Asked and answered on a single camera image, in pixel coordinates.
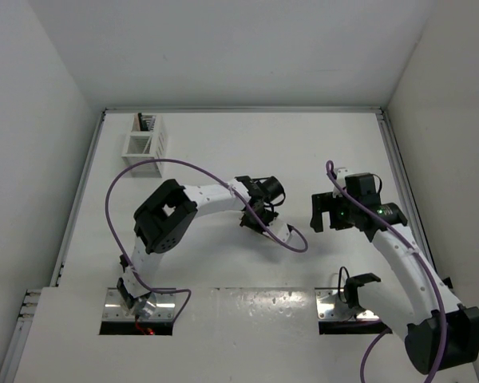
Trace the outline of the dark green gold mascara tube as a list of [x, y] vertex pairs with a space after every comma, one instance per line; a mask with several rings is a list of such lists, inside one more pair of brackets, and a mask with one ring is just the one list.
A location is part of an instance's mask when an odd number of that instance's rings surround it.
[[137, 114], [138, 122], [139, 122], [139, 129], [142, 132], [148, 132], [149, 131], [149, 123], [146, 121], [146, 119], [143, 117], [141, 113]]

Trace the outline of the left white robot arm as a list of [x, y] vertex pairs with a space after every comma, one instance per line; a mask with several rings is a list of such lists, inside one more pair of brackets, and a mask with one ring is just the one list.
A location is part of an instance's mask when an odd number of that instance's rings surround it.
[[273, 201], [284, 197], [281, 183], [274, 177], [252, 179], [237, 176], [227, 182], [207, 186], [181, 185], [176, 180], [164, 181], [135, 211], [135, 246], [129, 257], [122, 259], [123, 275], [117, 289], [128, 311], [139, 314], [151, 292], [137, 281], [152, 286], [163, 255], [179, 244], [193, 220], [225, 211], [240, 211], [239, 225], [261, 235], [272, 232], [288, 243], [292, 229], [279, 219]]

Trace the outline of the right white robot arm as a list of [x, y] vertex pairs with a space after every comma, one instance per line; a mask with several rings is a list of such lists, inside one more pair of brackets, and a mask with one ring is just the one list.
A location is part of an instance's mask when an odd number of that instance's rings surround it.
[[479, 354], [479, 308], [467, 307], [422, 255], [408, 220], [396, 203], [381, 201], [382, 181], [374, 174], [328, 170], [333, 191], [311, 197], [310, 226], [355, 228], [388, 262], [405, 296], [373, 272], [351, 275], [338, 287], [336, 318], [350, 320], [365, 311], [377, 315], [404, 343], [414, 368], [427, 379], [436, 372], [469, 364]]

